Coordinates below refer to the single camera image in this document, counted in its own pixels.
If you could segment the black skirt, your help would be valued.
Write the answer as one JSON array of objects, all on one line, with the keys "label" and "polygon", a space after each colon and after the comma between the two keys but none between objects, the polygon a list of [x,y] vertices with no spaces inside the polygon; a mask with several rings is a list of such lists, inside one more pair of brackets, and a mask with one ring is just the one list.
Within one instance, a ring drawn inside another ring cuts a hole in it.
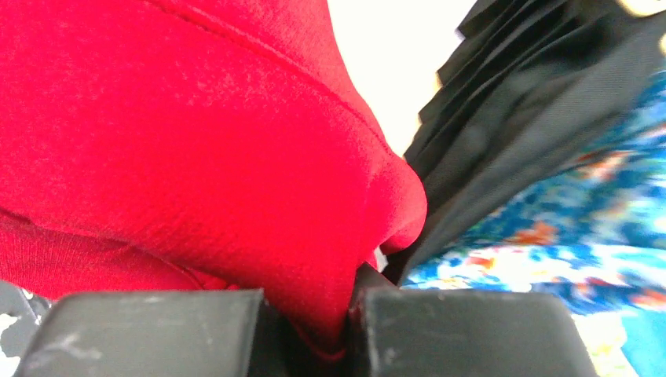
[{"label": "black skirt", "polygon": [[388,259],[394,283],[631,108],[663,58],[665,4],[478,1],[458,29],[405,153],[428,209],[417,241]]}]

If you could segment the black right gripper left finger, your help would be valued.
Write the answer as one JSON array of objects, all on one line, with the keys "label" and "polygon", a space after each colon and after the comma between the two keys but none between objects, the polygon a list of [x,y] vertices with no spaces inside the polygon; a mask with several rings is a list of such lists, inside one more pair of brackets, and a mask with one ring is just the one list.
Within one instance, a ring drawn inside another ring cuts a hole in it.
[{"label": "black right gripper left finger", "polygon": [[296,376],[307,357],[256,291],[72,295],[47,314],[19,376]]}]

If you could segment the red pleated skirt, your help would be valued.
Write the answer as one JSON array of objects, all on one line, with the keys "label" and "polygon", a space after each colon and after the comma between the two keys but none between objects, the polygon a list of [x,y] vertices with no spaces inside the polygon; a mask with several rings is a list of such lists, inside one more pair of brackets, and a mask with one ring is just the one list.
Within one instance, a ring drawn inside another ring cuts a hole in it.
[{"label": "red pleated skirt", "polygon": [[260,287],[334,360],[357,268],[425,214],[324,1],[1,4],[5,281]]}]

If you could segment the lemon print skirt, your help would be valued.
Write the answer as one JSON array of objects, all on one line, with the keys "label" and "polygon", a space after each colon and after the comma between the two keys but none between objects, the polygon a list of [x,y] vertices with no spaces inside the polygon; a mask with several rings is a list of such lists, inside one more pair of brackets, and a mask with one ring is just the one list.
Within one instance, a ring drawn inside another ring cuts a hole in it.
[{"label": "lemon print skirt", "polygon": [[623,320],[635,317],[628,311],[571,315],[598,376],[637,377],[622,347],[628,340]]}]

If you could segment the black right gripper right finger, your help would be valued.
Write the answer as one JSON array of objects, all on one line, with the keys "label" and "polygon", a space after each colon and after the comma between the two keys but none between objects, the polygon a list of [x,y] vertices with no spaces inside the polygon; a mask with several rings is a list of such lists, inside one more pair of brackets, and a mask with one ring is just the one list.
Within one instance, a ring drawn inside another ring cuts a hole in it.
[{"label": "black right gripper right finger", "polygon": [[401,290],[369,265],[349,308],[348,376],[593,376],[568,309],[550,295]]}]

